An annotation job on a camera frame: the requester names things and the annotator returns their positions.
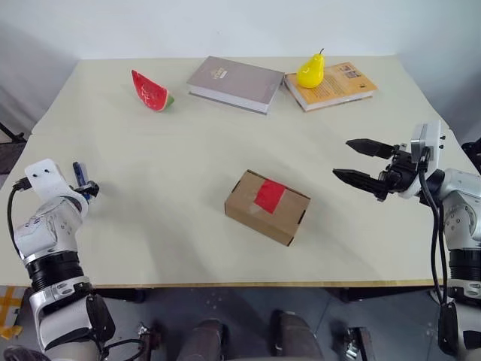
yellow pear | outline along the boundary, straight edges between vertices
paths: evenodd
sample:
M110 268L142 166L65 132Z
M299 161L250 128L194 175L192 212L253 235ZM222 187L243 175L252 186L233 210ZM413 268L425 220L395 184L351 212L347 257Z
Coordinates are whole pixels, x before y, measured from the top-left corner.
M298 84L304 88L315 88L324 79L324 56L322 50L301 66L297 73Z

table edge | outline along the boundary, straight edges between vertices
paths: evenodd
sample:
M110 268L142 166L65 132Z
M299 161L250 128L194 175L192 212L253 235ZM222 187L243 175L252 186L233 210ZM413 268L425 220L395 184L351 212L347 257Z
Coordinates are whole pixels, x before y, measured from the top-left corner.
M96 284L95 288L186 288L186 287L413 287L433 286L432 278L398 281L306 281L306 282L207 282L193 284ZM5 286L30 287L25 284Z

toy watermelon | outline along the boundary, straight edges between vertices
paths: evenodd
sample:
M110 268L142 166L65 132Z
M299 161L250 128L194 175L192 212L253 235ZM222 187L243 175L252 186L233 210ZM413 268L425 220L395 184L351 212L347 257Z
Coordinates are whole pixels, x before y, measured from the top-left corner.
M174 102L174 97L166 88L155 84L135 70L132 70L132 78L139 98L150 109L163 111Z

table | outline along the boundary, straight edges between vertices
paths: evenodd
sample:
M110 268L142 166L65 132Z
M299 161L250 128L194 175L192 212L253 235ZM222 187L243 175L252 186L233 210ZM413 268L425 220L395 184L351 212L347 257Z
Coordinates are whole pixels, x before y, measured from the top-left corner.
M304 60L240 59L286 72ZM50 157L74 184L71 164L80 161L101 189L77 233L81 265L98 287L432 284L430 210L397 196L379 203L331 170L374 176L386 161L357 154L346 140L408 142L417 123L440 116L395 56L326 58L343 61L379 87L372 99L304 113L281 87L264 116L188 95L186 81L202 59L83 60L0 191L0 219L28 164ZM169 88L173 106L144 107L131 69ZM440 168L475 172L442 123ZM224 215L248 168L311 197L290 247ZM39 205L32 191L19 193L14 223ZM29 284L6 225L0 284Z

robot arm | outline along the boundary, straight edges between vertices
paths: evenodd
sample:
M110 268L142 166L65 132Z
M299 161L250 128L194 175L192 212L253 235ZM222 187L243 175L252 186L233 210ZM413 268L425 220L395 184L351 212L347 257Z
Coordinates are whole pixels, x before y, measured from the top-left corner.
M75 241L88 211L85 195L96 197L98 186L90 181L73 190L50 159L30 165L26 176L11 193L9 229L13 194L32 187L44 204L11 234L32 281L29 301L40 349L52 361L103 359L115 325L83 273Z
M446 238L451 270L444 290L448 293L443 298L439 296L438 344L443 352L459 359L481 359L481 177L454 169L437 169L437 156L442 147L439 129L439 122L416 128L411 141L412 153L401 145L390 146L370 139L348 141L347 145L359 153L392 158L378 179L351 169L333 172L343 182L373 193L380 201L389 193L398 193L403 198L418 196L422 204L431 205L435 222L436 218L438 222L441 220L438 228ZM440 295L434 264L437 230L433 234L431 267ZM448 295L456 303L447 302Z

